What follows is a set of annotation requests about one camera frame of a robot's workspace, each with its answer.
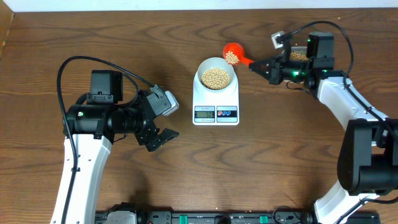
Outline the soybeans in grey bowl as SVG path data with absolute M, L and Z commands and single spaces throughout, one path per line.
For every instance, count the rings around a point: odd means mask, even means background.
M 202 84 L 211 90 L 222 90 L 229 85 L 230 81 L 228 72 L 219 67 L 209 68 L 201 77 Z

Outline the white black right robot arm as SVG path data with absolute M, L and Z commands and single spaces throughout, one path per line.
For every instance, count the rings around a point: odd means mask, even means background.
M 292 34 L 271 39 L 282 53 L 251 62 L 249 69 L 278 85 L 303 83 L 303 90 L 323 103 L 340 122 L 345 136 L 338 157 L 338 180 L 313 206 L 310 222 L 344 223 L 368 202 L 386 203 L 380 196 L 397 189 L 397 120 L 373 107 L 353 86 L 348 74 L 334 68 L 334 37 L 329 32 L 308 35 L 306 60 L 292 60 Z

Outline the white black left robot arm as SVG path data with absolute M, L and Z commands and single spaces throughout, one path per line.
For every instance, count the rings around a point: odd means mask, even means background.
M 154 85 L 122 104 L 124 77 L 114 70 L 94 70 L 90 92 L 66 113 L 65 159 L 52 223 L 94 223 L 103 169 L 116 134 L 135 135 L 149 152 L 178 136 L 154 123 L 178 109 L 173 94 Z

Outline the clear container of soybeans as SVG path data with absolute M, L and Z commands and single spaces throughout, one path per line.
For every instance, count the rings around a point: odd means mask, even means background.
M 291 47 L 289 60 L 308 61 L 307 47 Z

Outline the red plastic measuring scoop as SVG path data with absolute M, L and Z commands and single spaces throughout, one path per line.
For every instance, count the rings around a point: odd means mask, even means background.
M 230 42 L 224 46 L 223 58 L 230 65 L 244 64 L 249 66 L 254 63 L 253 60 L 246 58 L 244 48 L 241 44 Z

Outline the white digital kitchen scale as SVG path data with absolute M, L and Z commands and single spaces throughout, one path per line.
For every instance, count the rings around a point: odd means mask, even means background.
M 239 80 L 237 75 L 231 86 L 211 91 L 193 79 L 192 121 L 195 125 L 236 126 L 239 124 Z

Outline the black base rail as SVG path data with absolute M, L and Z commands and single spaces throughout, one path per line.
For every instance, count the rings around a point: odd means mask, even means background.
M 172 210 L 138 210 L 131 203 L 120 203 L 107 211 L 96 212 L 95 223 L 137 224 L 298 224 L 316 223 L 315 215 L 289 207 L 272 212 L 175 212 Z

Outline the grey plastic bowl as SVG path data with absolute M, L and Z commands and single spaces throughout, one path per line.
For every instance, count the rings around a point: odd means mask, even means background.
M 227 87 L 231 86 L 232 83 L 234 82 L 234 80 L 236 79 L 234 69 L 230 64 L 227 63 L 227 61 L 225 59 L 220 58 L 220 57 L 208 58 L 200 64 L 198 71 L 197 71 L 197 77 L 198 77 L 199 83 L 202 86 L 204 86 L 201 82 L 201 77 L 206 70 L 208 70 L 209 68 L 213 68 L 213 67 L 219 67 L 228 72 L 229 77 L 231 78 L 231 81 Z

